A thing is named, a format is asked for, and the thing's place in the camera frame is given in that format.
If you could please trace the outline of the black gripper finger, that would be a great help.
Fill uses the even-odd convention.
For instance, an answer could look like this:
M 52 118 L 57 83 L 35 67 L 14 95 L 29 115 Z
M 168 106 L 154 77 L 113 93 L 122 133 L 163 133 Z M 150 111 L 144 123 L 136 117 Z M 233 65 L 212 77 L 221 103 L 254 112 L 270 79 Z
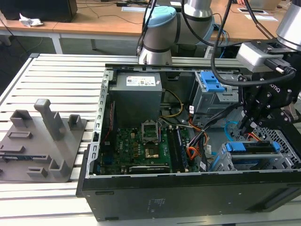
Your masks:
M 294 106 L 275 109 L 267 117 L 260 117 L 254 123 L 262 128 L 279 129 L 280 127 L 296 123 L 296 109 Z
M 266 114 L 266 106 L 271 99 L 267 86 L 250 86 L 239 89 L 242 100 L 243 118 L 239 123 L 240 133 L 250 133 L 256 128 Z

